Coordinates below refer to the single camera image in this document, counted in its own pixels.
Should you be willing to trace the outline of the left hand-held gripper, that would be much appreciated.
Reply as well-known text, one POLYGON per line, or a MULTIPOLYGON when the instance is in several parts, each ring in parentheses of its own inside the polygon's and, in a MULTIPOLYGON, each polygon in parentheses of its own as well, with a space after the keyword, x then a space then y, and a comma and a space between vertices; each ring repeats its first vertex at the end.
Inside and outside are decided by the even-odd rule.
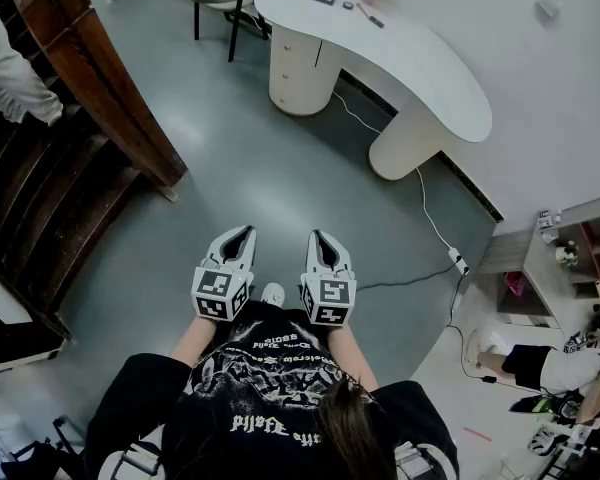
POLYGON ((251 225, 230 229, 213 240, 193 277, 191 296, 199 317, 218 322, 236 318, 250 296, 254 274, 249 269, 256 242, 257 232, 251 225))

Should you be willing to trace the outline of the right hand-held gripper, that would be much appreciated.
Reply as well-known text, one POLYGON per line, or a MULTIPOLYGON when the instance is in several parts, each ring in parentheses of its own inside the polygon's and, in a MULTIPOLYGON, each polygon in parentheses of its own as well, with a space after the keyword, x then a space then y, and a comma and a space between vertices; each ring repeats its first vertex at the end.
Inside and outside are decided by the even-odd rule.
POLYGON ((356 279, 350 265, 348 250, 336 238, 321 230, 309 234, 301 300, 312 324, 348 323, 356 299, 356 279))

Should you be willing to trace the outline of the white curved desk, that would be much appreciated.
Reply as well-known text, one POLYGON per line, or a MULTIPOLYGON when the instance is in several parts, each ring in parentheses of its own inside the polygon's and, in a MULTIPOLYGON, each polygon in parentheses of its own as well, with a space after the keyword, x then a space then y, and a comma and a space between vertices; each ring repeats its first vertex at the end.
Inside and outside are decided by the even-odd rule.
POLYGON ((331 99, 347 58, 356 55, 406 87, 415 102, 404 107, 371 144, 369 163, 386 180, 399 180, 442 151, 451 138, 484 141, 492 112, 482 88, 456 53, 423 23, 336 0, 255 0, 269 22, 269 90, 310 89, 331 99))

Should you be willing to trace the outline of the person's right forearm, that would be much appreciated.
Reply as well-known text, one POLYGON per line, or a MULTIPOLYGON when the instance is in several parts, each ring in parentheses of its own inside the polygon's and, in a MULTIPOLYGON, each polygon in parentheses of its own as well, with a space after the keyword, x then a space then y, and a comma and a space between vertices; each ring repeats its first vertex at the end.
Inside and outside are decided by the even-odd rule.
POLYGON ((339 368, 366 391, 373 392, 379 384, 348 325, 327 333, 328 350, 339 368))

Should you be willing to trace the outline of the person's left forearm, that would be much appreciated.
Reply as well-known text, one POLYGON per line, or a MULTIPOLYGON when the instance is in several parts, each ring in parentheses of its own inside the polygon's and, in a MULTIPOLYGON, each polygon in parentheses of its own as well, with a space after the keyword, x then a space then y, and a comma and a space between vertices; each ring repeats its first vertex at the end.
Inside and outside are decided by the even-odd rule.
POLYGON ((212 343, 217 322, 197 316, 172 350, 170 357, 193 368, 212 343))

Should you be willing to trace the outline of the person's white shoe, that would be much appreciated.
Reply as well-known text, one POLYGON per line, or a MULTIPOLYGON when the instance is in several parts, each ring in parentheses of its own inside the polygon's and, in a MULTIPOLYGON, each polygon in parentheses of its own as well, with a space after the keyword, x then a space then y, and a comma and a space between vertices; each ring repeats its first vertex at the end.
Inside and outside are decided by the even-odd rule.
POLYGON ((263 303, 282 308, 285 300, 285 290, 278 283, 268 283, 261 294, 263 303))

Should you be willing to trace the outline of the white power strip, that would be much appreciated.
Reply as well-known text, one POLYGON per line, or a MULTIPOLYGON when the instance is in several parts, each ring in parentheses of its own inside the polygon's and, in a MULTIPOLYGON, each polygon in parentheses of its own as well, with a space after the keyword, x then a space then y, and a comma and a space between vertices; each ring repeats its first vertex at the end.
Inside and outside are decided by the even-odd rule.
POLYGON ((448 250, 448 255, 453 265, 460 272, 460 274, 462 276, 466 276, 469 273, 470 269, 462 255, 459 253, 459 251, 456 248, 451 247, 448 250))

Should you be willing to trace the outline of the dark baseboard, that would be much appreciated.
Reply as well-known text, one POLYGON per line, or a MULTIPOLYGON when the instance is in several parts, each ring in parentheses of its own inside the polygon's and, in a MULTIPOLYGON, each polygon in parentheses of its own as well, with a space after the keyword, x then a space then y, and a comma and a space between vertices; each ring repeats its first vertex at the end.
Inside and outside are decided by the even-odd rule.
MULTIPOLYGON (((364 95, 388 116, 394 118, 398 115, 398 110, 394 106, 347 70, 342 69, 338 77, 351 88, 364 95)), ((436 154, 436 157, 463 184, 497 224, 504 221, 504 216, 501 212, 446 153, 440 151, 436 154)))

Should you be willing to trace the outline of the person's black printed t-shirt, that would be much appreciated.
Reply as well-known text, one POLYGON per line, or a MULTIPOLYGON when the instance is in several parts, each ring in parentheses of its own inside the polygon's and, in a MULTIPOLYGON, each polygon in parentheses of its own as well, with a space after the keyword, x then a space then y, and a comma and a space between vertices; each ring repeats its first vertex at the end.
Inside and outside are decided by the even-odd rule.
POLYGON ((193 368, 129 357, 88 425, 88 480, 154 430, 165 480, 459 480, 423 388, 366 391, 333 360, 330 330, 250 301, 193 368))

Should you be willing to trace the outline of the grey shelf unit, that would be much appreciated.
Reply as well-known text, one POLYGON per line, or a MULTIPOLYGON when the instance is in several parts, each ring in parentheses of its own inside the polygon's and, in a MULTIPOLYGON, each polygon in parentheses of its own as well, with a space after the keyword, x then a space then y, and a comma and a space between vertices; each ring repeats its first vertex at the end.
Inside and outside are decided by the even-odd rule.
POLYGON ((495 284, 496 311, 508 324, 572 334, 586 312, 600 306, 600 198, 561 211, 556 226, 540 230, 536 223, 489 242, 478 273, 495 284), (570 240, 579 246, 579 262, 565 267, 556 261, 555 249, 570 240), (505 284, 508 272, 525 275, 520 297, 505 284))

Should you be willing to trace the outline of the white flower pot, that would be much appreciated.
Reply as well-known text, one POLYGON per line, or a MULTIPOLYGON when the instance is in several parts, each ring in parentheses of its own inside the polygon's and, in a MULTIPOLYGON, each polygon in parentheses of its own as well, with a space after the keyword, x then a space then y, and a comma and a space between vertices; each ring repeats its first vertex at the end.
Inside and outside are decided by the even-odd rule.
POLYGON ((572 240, 568 241, 566 245, 557 246, 555 259, 565 267, 576 266, 579 262, 579 246, 572 240))

